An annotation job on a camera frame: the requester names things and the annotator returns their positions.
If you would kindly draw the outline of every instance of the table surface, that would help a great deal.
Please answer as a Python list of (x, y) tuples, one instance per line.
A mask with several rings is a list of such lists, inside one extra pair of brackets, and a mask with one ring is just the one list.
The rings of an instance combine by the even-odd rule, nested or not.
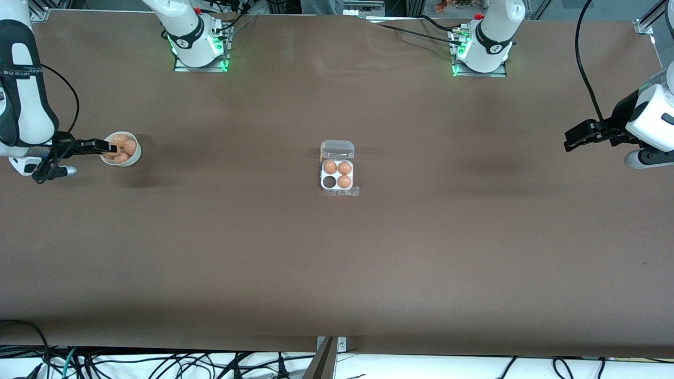
[[(667, 356), (672, 170), (564, 152), (594, 117), (574, 28), (525, 22), (506, 79), (465, 78), (442, 42), (258, 17), (228, 73), (195, 74), (151, 13), (53, 12), (36, 37), (80, 95), (75, 136), (127, 130), (143, 156), (73, 157), (44, 185), (0, 165), (0, 316), (58, 345)], [(587, 23), (581, 49), (606, 114), (659, 68), (628, 22)], [(73, 99), (46, 77), (66, 129)], [(360, 196), (321, 195), (328, 139), (354, 142)]]

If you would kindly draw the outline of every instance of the clear plastic egg carton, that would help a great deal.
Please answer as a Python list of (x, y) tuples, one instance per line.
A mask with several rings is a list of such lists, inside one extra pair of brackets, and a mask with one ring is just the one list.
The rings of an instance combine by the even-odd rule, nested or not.
[(321, 144), (320, 179), (325, 195), (358, 196), (361, 188), (354, 185), (356, 155), (351, 141), (327, 140)]

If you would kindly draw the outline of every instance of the egg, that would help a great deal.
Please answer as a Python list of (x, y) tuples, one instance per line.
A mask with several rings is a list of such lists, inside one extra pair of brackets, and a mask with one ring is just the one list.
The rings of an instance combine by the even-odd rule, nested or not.
[(337, 185), (339, 185), (341, 188), (349, 188), (351, 186), (351, 178), (346, 175), (342, 175), (339, 177), (339, 179), (337, 179)]
[(342, 162), (339, 164), (339, 173), (342, 175), (348, 175), (351, 173), (351, 164), (349, 162)]
[(119, 156), (123, 152), (121, 146), (117, 146), (115, 144), (112, 144), (112, 145), (117, 147), (117, 151), (116, 152), (111, 152), (111, 151), (104, 152), (103, 156), (108, 158), (108, 159), (115, 159), (116, 156)]
[(337, 172), (337, 164), (334, 161), (325, 161), (323, 171), (328, 173), (328, 175), (332, 175)]
[(134, 140), (128, 140), (124, 142), (124, 152), (126, 152), (129, 156), (133, 155), (135, 152), (135, 148), (138, 146)]
[(120, 155), (115, 157), (115, 163), (117, 163), (118, 165), (121, 165), (122, 163), (124, 163), (128, 160), (129, 160), (129, 155), (125, 152), (123, 152)]
[(113, 143), (118, 146), (124, 146), (124, 142), (129, 140), (129, 136), (125, 134), (115, 134), (113, 136)]

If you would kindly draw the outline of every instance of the wire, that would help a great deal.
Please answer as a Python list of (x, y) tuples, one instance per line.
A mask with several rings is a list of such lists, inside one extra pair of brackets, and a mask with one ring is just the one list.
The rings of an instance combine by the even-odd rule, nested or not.
[(256, 17), (257, 17), (256, 14), (252, 15), (248, 20), (246, 20), (246, 22), (243, 23), (243, 25), (241, 25), (241, 27), (239, 27), (238, 29), (236, 29), (236, 30), (232, 33), (232, 37), (235, 36), (235, 35), (237, 35), (237, 33), (238, 33), (241, 29), (245, 28), (246, 25), (248, 25), (248, 23), (249, 23), (250, 21), (253, 21), (253, 19), (256, 18)]
[(461, 26), (461, 24), (454, 25), (454, 26), (442, 26), (442, 25), (438, 24), (437, 22), (435, 22), (434, 19), (430, 18), (429, 16), (426, 16), (425, 14), (419, 15), (419, 16), (417, 16), (417, 18), (423, 18), (424, 20), (427, 20), (428, 22), (433, 24), (433, 26), (435, 26), (436, 28), (438, 28), (440, 30), (444, 30), (446, 32), (451, 32), (452, 29), (458, 28), (459, 26)]
[(245, 14), (246, 14), (245, 12), (241, 12), (241, 14), (239, 14), (239, 17), (235, 18), (234, 21), (232, 21), (229, 25), (223, 26), (223, 27), (220, 28), (220, 29), (215, 29), (215, 32), (216, 32), (216, 33), (219, 33), (219, 32), (222, 32), (223, 30), (227, 30), (227, 29), (231, 28), (231, 27), (234, 26), (234, 24), (236, 24), (237, 21), (239, 21), (239, 20), (243, 17), (243, 15), (245, 15)]
[(16, 320), (16, 319), (13, 319), (13, 318), (6, 319), (6, 320), (0, 320), (0, 324), (26, 325), (26, 326), (29, 326), (29, 327), (33, 328), (33, 330), (35, 330), (38, 333), (38, 335), (40, 336), (40, 340), (42, 340), (42, 345), (44, 345), (44, 358), (43, 359), (47, 363), (47, 378), (50, 378), (49, 368), (50, 368), (51, 364), (49, 362), (50, 361), (50, 359), (49, 359), (49, 346), (47, 345), (47, 339), (44, 337), (44, 334), (42, 333), (40, 328), (38, 328), (32, 322), (28, 322), (28, 321), (24, 321), (24, 320)]
[(287, 358), (283, 358), (283, 359), (277, 359), (275, 361), (269, 361), (267, 363), (261, 363), (257, 366), (253, 366), (253, 367), (249, 368), (248, 370), (243, 372), (241, 375), (235, 376), (234, 379), (241, 379), (244, 375), (248, 374), (249, 372), (251, 372), (253, 370), (268, 368), (267, 367), (268, 365), (272, 365), (274, 363), (278, 363), (278, 362), (281, 362), (281, 361), (293, 361), (293, 360), (296, 360), (296, 359), (309, 359), (309, 358), (313, 358), (313, 355), (300, 355), (298, 357), (287, 357)]
[(73, 96), (75, 97), (75, 117), (73, 117), (73, 122), (70, 124), (70, 127), (68, 128), (68, 133), (70, 133), (73, 131), (73, 128), (75, 127), (75, 124), (78, 122), (78, 118), (80, 117), (80, 97), (78, 96), (78, 92), (75, 91), (75, 88), (73, 88), (70, 82), (68, 82), (68, 79), (64, 78), (63, 75), (61, 75), (58, 71), (45, 64), (42, 64), (42, 66), (47, 70), (56, 74), (56, 76), (58, 76), (59, 78), (61, 78), (61, 80), (63, 80), (63, 82), (68, 86), (68, 88), (70, 88), (71, 92), (73, 92)]
[(413, 32), (412, 30), (405, 30), (405, 29), (397, 28), (397, 27), (395, 27), (395, 26), (390, 26), (390, 25), (383, 25), (383, 24), (377, 24), (377, 25), (383, 26), (384, 28), (389, 28), (389, 29), (397, 30), (397, 31), (399, 31), (399, 32), (405, 32), (405, 33), (409, 33), (409, 34), (414, 34), (415, 36), (421, 36), (421, 37), (424, 37), (424, 38), (429, 38), (429, 39), (431, 39), (431, 40), (438, 40), (438, 41), (442, 41), (442, 42), (445, 42), (445, 43), (451, 43), (451, 44), (454, 44), (454, 45), (461, 45), (461, 42), (453, 41), (453, 40), (448, 40), (448, 39), (446, 39), (446, 38), (439, 38), (439, 37), (429, 36), (429, 35), (427, 35), (427, 34), (421, 34), (421, 33)]
[(599, 372), (596, 374), (596, 379), (601, 379), (601, 374), (604, 373), (604, 367), (606, 366), (606, 359), (604, 357), (599, 357), (601, 361), (601, 366), (599, 366)]
[(563, 364), (564, 367), (566, 368), (566, 371), (569, 373), (569, 378), (568, 378), (568, 379), (574, 379), (574, 374), (571, 372), (571, 369), (569, 368), (569, 365), (566, 364), (566, 362), (564, 361), (564, 359), (562, 359), (562, 358), (555, 358), (555, 359), (552, 360), (552, 368), (555, 370), (555, 374), (557, 374), (557, 376), (559, 376), (559, 379), (567, 379), (567, 378), (564, 378), (564, 377), (559, 373), (559, 371), (557, 370), (557, 362), (559, 362), (559, 361), (562, 362), (562, 364)]
[(63, 373), (61, 374), (61, 379), (65, 379), (67, 377), (67, 372), (68, 372), (68, 366), (70, 365), (70, 359), (73, 359), (73, 354), (75, 353), (75, 350), (77, 350), (77, 346), (73, 347), (73, 349), (68, 353), (68, 356), (65, 358), (65, 363), (63, 364)]
[(510, 366), (512, 366), (513, 363), (515, 363), (515, 359), (517, 359), (517, 355), (514, 355), (513, 358), (508, 362), (508, 364), (505, 366), (505, 369), (501, 373), (501, 376), (499, 376), (497, 379), (504, 379), (505, 376), (508, 374), (508, 371), (510, 370)]
[(674, 363), (674, 361), (663, 361), (661, 359), (655, 359), (655, 358), (645, 358), (647, 361), (653, 361), (653, 362), (658, 362), (658, 363)]
[(576, 48), (576, 63), (578, 64), (578, 71), (580, 71), (580, 76), (583, 77), (583, 82), (585, 83), (585, 87), (587, 87), (588, 92), (590, 93), (590, 100), (592, 100), (592, 105), (594, 106), (594, 110), (596, 111), (596, 116), (599, 117), (599, 122), (601, 123), (602, 126), (604, 126), (605, 125), (604, 116), (602, 116), (602, 114), (601, 114), (601, 110), (599, 109), (599, 104), (597, 103), (596, 96), (594, 95), (594, 90), (592, 89), (592, 86), (590, 85), (590, 81), (588, 80), (588, 76), (585, 74), (585, 69), (583, 68), (583, 63), (580, 61), (580, 46), (579, 46), (580, 25), (583, 23), (583, 18), (585, 17), (585, 12), (587, 12), (591, 3), (592, 3), (592, 0), (587, 0), (585, 2), (585, 6), (583, 6), (583, 9), (580, 11), (580, 16), (578, 16), (578, 23), (576, 24), (576, 39), (575, 39), (575, 42), (574, 42), (574, 46)]

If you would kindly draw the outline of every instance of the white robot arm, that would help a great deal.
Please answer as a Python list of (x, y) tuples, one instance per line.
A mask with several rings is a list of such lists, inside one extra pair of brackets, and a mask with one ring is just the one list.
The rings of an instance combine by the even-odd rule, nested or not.
[[(674, 36), (674, 0), (667, 6), (667, 25)], [(565, 133), (570, 152), (585, 144), (610, 141), (612, 146), (638, 144), (641, 149), (625, 157), (633, 169), (674, 165), (674, 62), (621, 100), (601, 123), (588, 119)]]
[(101, 140), (76, 140), (59, 132), (59, 120), (47, 101), (42, 64), (27, 0), (0, 0), (0, 156), (37, 183), (75, 175), (59, 166), (73, 154), (116, 151)]
[(25, 0), (0, 1), (0, 155), (31, 175), (50, 150), (59, 120), (44, 91), (42, 65)]
[(512, 37), (525, 15), (522, 0), (492, 0), (482, 20), (468, 23), (468, 42), (457, 58), (473, 71), (496, 70), (508, 59)]
[(154, 11), (169, 35), (173, 53), (185, 65), (203, 67), (224, 53), (216, 43), (222, 21), (197, 15), (189, 0), (142, 0)]

